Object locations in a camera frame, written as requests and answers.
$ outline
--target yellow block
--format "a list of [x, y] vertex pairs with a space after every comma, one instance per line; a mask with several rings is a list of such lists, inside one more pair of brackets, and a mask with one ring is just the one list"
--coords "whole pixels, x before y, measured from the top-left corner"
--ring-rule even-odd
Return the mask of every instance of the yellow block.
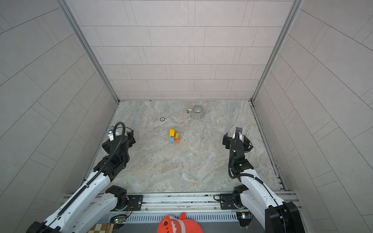
[[176, 129], [170, 129], [170, 136], [173, 137], [175, 135]]

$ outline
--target red plush toy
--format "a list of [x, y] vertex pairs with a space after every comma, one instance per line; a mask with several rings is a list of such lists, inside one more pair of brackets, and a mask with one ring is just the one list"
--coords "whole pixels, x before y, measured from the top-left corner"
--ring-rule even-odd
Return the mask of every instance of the red plush toy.
[[166, 216], [158, 225], [157, 233], [203, 233], [201, 226], [193, 220], [186, 219], [182, 213], [180, 219]]

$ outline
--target striped mug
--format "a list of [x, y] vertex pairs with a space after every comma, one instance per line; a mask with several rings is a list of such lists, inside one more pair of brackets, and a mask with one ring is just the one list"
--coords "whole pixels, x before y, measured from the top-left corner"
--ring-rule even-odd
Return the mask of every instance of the striped mug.
[[199, 105], [196, 105], [188, 109], [186, 112], [196, 120], [201, 119], [204, 115], [203, 107]]

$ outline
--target vent grille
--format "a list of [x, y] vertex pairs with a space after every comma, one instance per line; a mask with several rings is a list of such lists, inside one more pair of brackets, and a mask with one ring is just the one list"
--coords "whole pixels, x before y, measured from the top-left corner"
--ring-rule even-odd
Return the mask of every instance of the vent grille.
[[[179, 218], [180, 215], [175, 213], [133, 213], [127, 219], [126, 223], [159, 223], [164, 217], [171, 215], [175, 218]], [[236, 213], [232, 212], [205, 212], [205, 213], [187, 213], [187, 219], [191, 219], [196, 222], [237, 222]]]

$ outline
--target stacked blocks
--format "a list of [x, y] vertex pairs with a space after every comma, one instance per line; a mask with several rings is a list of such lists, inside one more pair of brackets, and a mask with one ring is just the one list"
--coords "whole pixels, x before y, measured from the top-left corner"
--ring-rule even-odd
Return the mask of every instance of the stacked blocks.
[[170, 143], [180, 142], [180, 134], [176, 129], [170, 129]]

